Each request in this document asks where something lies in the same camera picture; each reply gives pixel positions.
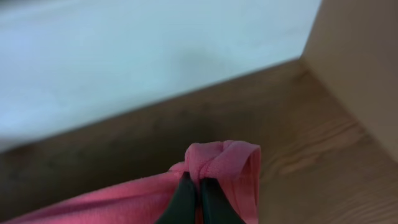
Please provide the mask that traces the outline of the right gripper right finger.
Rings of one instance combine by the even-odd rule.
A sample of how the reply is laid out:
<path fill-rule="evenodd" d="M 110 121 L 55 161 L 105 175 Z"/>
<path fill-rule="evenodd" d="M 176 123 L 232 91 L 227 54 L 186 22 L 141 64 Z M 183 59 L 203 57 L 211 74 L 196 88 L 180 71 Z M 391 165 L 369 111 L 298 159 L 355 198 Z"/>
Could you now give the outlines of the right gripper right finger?
<path fill-rule="evenodd" d="M 245 224 L 228 201 L 217 179 L 200 181 L 204 224 Z"/>

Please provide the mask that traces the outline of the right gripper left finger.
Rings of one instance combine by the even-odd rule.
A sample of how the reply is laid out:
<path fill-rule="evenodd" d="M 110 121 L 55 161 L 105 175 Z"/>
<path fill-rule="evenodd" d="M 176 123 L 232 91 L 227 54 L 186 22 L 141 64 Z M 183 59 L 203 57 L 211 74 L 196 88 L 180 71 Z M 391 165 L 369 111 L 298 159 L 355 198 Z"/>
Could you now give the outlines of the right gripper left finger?
<path fill-rule="evenodd" d="M 197 190 L 188 172 L 184 172 L 178 187 L 155 224 L 195 224 Z"/>

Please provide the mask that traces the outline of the red printed t-shirt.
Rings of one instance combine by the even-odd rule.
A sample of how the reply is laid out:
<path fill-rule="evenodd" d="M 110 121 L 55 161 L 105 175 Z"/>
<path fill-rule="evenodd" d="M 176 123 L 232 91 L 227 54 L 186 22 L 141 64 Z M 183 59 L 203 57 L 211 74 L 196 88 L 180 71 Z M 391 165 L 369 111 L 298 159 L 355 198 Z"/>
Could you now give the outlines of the red printed t-shirt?
<path fill-rule="evenodd" d="M 191 144 L 169 171 L 83 194 L 11 220 L 11 223 L 155 223 L 184 172 L 197 190 L 195 223 L 203 223 L 200 181 L 217 179 L 245 223 L 258 223 L 261 148 L 244 141 Z"/>

